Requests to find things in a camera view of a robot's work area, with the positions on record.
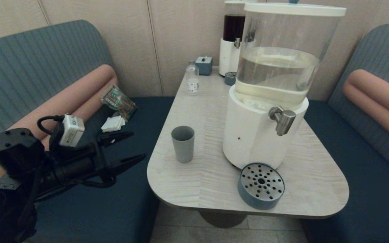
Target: dark blue cushion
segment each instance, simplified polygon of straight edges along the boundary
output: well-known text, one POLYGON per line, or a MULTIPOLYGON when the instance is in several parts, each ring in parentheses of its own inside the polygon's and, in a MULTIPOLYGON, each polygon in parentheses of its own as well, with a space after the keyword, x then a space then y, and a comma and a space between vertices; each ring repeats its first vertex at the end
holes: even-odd
POLYGON ((135 135, 105 148, 108 161, 146 153, 147 157, 107 189, 76 186, 38 207, 33 242, 147 243, 158 199, 147 181, 147 165, 173 102, 173 98, 133 98, 139 106, 123 131, 135 135))
POLYGON ((304 117, 349 184, 338 214, 303 220, 315 243, 389 243, 389 163, 326 103, 310 101, 304 117))

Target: table leg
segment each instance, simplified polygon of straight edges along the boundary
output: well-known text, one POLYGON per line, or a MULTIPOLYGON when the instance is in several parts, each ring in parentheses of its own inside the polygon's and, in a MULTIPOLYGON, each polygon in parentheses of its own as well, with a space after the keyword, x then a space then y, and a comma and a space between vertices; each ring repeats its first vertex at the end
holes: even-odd
POLYGON ((202 218, 205 221, 218 228, 231 228, 240 224, 247 215, 245 214, 226 214, 226 213, 214 213, 214 212, 201 212, 202 218))

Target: gray cup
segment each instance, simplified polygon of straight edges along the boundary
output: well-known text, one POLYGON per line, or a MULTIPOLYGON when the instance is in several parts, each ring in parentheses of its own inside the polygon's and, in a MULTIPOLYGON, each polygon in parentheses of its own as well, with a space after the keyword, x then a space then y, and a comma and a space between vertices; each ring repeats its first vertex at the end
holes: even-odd
POLYGON ((180 126, 172 130, 171 135, 176 159, 181 163, 187 163, 193 159, 194 133, 195 131, 188 126, 180 126))

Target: table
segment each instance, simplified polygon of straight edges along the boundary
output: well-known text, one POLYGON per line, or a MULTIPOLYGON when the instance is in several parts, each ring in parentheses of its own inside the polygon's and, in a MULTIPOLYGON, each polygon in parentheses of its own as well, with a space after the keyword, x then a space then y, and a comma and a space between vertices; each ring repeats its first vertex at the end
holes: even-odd
MULTIPOLYGON (((240 169, 222 149, 229 89, 217 66, 210 76, 200 76, 197 96, 188 95, 182 80, 148 164, 148 182, 156 196, 180 209, 227 214, 320 219, 344 208, 349 198, 346 178, 305 120, 277 169, 286 190, 276 207, 258 210, 241 199, 240 169), (170 134, 177 126, 195 131, 194 157, 188 163, 176 160, 170 134)), ((207 221, 214 217, 201 214, 207 221)))

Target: drip tray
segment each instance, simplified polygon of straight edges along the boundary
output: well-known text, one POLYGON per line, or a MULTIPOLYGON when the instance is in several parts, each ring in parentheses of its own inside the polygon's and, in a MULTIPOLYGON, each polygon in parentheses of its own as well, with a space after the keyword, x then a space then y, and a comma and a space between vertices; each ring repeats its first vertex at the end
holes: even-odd
POLYGON ((260 210, 276 206, 284 193, 284 182, 275 169, 263 163, 246 165, 239 175, 238 192, 251 207, 260 210))

